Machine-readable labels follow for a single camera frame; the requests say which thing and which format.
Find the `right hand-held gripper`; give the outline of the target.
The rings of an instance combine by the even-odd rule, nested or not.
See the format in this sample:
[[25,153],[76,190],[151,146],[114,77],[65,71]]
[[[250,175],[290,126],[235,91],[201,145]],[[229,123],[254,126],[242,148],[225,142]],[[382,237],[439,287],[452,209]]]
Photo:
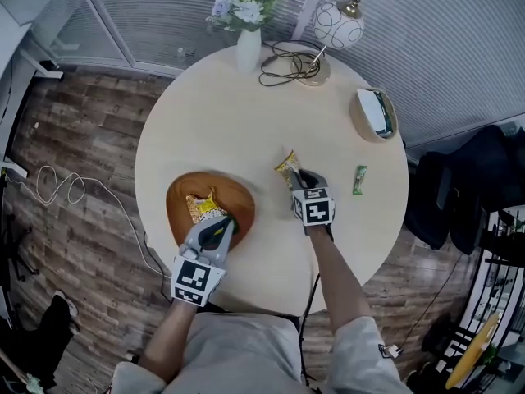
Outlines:
[[291,169],[290,190],[294,216],[304,231],[312,226],[330,227],[334,221],[336,205],[326,179],[316,172]]

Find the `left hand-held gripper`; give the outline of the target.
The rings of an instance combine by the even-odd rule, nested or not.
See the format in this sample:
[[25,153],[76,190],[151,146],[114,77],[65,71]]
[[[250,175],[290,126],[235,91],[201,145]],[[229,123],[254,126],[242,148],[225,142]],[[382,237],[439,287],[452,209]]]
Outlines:
[[226,275],[226,256],[236,229],[233,217],[216,216],[194,225],[171,270],[171,296],[205,306]]

